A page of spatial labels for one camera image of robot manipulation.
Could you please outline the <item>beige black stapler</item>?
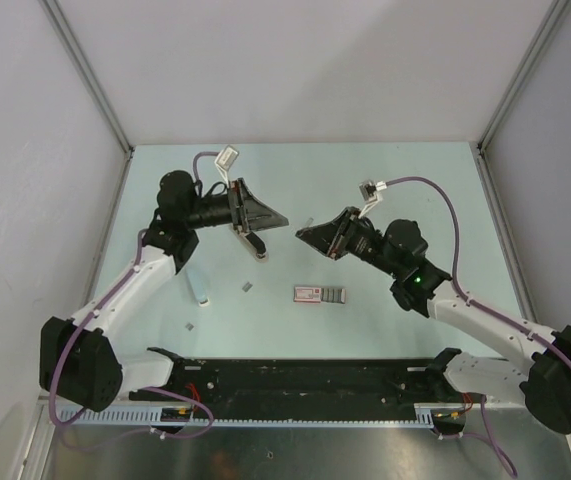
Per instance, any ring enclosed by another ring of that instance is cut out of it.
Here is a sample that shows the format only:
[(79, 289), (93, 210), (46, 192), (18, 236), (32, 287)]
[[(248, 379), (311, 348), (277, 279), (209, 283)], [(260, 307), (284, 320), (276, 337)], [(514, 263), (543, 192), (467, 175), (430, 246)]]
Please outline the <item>beige black stapler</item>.
[(269, 254), (266, 244), (255, 232), (245, 232), (235, 226), (231, 226), (230, 230), (256, 261), (268, 261)]

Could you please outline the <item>red staple box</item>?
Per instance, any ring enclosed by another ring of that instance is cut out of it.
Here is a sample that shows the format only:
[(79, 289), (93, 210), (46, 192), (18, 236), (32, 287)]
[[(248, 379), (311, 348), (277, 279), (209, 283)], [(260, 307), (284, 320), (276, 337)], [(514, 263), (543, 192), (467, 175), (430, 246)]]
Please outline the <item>red staple box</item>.
[(345, 304), (347, 293), (342, 287), (295, 286), (293, 301), (310, 304)]

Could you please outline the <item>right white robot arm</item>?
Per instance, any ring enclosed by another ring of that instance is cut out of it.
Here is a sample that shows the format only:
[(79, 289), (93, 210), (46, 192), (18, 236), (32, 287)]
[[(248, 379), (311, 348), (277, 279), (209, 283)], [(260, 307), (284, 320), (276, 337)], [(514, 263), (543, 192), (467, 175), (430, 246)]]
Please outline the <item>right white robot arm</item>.
[(454, 354), (426, 376), (434, 399), (449, 401), (459, 392), (506, 394), (548, 429), (571, 433), (571, 326), (557, 331), (482, 304), (453, 273), (426, 258), (428, 243), (412, 220), (397, 219), (379, 231), (357, 208), (347, 207), (295, 235), (326, 258), (351, 254), (391, 275), (390, 291), (402, 309), (450, 325), (498, 353), (486, 368)]

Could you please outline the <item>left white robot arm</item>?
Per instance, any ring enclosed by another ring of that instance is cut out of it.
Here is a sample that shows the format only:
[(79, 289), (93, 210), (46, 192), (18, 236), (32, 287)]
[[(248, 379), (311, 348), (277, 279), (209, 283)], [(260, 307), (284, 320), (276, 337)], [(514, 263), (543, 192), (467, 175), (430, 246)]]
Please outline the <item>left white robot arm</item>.
[(101, 412), (117, 397), (147, 387), (167, 400), (179, 397), (186, 376), (169, 354), (156, 347), (119, 354), (116, 337), (185, 267), (198, 246), (198, 230), (229, 225), (250, 236), (289, 223), (257, 199), (242, 178), (225, 183), (222, 192), (204, 192), (190, 173), (172, 171), (161, 178), (156, 201), (149, 226), (137, 236), (134, 258), (108, 290), (70, 318), (51, 317), (42, 327), (39, 384), (52, 399)]

